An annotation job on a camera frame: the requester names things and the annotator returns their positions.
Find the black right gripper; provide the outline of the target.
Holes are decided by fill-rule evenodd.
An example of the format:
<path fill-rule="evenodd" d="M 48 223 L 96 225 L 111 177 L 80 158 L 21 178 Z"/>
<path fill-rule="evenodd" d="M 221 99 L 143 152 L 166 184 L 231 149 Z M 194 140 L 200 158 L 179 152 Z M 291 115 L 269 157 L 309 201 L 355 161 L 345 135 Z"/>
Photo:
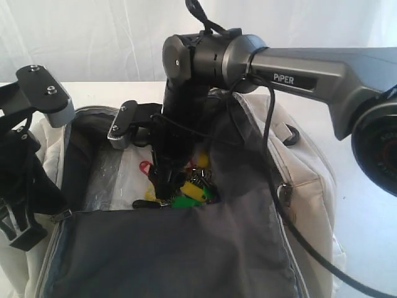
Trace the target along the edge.
<path fill-rule="evenodd" d="M 170 200 L 184 185 L 186 173 L 181 168 L 191 159 L 195 144 L 209 133 L 214 103 L 209 92 L 208 84 L 166 82 L 162 111 L 152 116 L 150 168 L 156 197 L 162 201 Z"/>

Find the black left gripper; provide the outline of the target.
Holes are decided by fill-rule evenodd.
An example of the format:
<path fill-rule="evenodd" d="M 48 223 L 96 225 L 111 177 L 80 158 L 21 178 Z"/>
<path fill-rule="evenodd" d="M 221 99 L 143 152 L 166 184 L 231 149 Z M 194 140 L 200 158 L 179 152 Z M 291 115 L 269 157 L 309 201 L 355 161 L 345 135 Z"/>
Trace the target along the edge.
<path fill-rule="evenodd" d="M 6 243 L 30 251 L 48 235 L 35 214 L 54 215 L 67 206 L 43 169 L 38 140 L 29 131 L 1 136 L 1 231 Z"/>

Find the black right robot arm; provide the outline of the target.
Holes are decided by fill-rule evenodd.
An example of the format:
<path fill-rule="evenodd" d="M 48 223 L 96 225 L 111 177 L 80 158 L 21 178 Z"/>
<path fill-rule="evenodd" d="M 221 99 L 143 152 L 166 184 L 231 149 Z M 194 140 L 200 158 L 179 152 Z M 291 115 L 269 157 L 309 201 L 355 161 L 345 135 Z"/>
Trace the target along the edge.
<path fill-rule="evenodd" d="M 173 35 L 163 46 L 166 92 L 153 117 L 158 140 L 149 172 L 159 198 L 181 185 L 184 161 L 202 115 L 197 100 L 211 88 L 249 93 L 259 86 L 326 104 L 334 135 L 350 137 L 360 169 L 396 194 L 396 49 L 270 48 L 233 30 Z"/>

